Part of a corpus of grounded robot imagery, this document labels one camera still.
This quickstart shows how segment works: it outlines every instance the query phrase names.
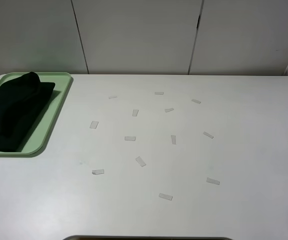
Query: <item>folded black cloth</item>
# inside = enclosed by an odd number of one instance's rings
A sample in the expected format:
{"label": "folded black cloth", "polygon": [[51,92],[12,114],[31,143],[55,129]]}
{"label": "folded black cloth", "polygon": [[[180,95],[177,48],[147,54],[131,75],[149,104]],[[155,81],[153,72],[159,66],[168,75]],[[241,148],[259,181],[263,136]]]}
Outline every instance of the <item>folded black cloth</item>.
{"label": "folded black cloth", "polygon": [[15,152],[49,101],[55,84],[30,72],[0,86],[0,151]]}

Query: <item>cabinet door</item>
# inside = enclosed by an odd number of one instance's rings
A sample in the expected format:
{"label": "cabinet door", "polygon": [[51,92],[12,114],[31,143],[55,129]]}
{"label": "cabinet door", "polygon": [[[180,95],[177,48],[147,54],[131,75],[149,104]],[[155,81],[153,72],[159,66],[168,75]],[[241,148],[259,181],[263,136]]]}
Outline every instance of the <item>cabinet door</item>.
{"label": "cabinet door", "polygon": [[0,74],[87,73],[69,0],[0,0]]}
{"label": "cabinet door", "polygon": [[281,75],[288,0],[205,0],[190,74]]}
{"label": "cabinet door", "polygon": [[73,0],[90,73],[187,74],[201,0]]}

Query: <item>small rectangular paper piece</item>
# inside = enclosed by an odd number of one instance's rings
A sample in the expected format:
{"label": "small rectangular paper piece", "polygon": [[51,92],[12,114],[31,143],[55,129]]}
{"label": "small rectangular paper piece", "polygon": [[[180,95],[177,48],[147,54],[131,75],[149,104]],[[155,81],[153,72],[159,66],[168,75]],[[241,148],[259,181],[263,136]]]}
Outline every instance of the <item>small rectangular paper piece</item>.
{"label": "small rectangular paper piece", "polygon": [[168,113],[168,112],[173,111],[173,110],[174,110],[173,108],[167,108],[167,109],[165,109],[165,112]]}
{"label": "small rectangular paper piece", "polygon": [[138,164],[141,167],[146,166],[146,163],[142,160],[142,158],[140,156],[138,158],[136,158],[136,161],[138,162]]}
{"label": "small rectangular paper piece", "polygon": [[172,135],[171,137],[172,137],[172,143],[176,145],[176,136]]}
{"label": "small rectangular paper piece", "polygon": [[194,103],[197,103],[197,104],[200,104],[200,103],[201,103],[199,100],[195,100],[195,99],[192,99],[192,101],[193,101]]}
{"label": "small rectangular paper piece", "polygon": [[96,129],[97,125],[98,125],[98,121],[92,121],[92,123],[90,124],[90,127],[91,129]]}
{"label": "small rectangular paper piece", "polygon": [[135,141],[136,137],[135,136],[126,136],[125,141]]}
{"label": "small rectangular paper piece", "polygon": [[211,178],[209,178],[209,177],[207,178],[206,182],[208,182],[208,183],[210,183],[210,184],[217,184],[217,185],[219,185],[219,181],[214,180],[214,179],[211,179]]}
{"label": "small rectangular paper piece", "polygon": [[173,199],[173,196],[162,194],[162,193],[159,194],[159,197],[162,199],[170,200],[170,201],[172,201],[172,199]]}
{"label": "small rectangular paper piece", "polygon": [[204,132],[204,135],[208,136],[209,138],[214,138],[211,134],[207,133],[207,132]]}
{"label": "small rectangular paper piece", "polygon": [[134,109],[134,110],[133,110],[133,117],[137,117],[138,111],[139,111],[139,110],[137,110],[137,109]]}
{"label": "small rectangular paper piece", "polygon": [[100,170],[93,170],[92,174],[93,174],[93,175],[104,174],[104,170],[103,170],[103,169],[100,169]]}

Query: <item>white table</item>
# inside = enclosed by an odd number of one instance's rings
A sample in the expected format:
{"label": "white table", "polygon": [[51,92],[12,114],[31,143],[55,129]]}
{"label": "white table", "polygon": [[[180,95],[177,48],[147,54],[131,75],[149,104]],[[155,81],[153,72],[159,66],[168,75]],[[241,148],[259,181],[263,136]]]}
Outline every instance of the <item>white table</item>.
{"label": "white table", "polygon": [[288,76],[73,78],[46,150],[0,158],[0,240],[288,240]]}

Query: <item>green tray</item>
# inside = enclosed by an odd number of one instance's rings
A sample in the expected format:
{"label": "green tray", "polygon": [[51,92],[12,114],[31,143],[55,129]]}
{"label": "green tray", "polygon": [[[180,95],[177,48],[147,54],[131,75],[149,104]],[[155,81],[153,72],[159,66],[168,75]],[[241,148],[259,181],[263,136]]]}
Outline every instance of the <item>green tray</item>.
{"label": "green tray", "polygon": [[[14,72],[4,75],[0,79],[0,85],[18,78],[25,72]],[[66,72],[37,72],[41,82],[55,83],[53,94],[48,104],[37,117],[32,128],[23,140],[17,152],[2,152],[0,157],[34,157],[40,154],[46,147],[52,129],[58,118],[69,88],[72,77]]]}

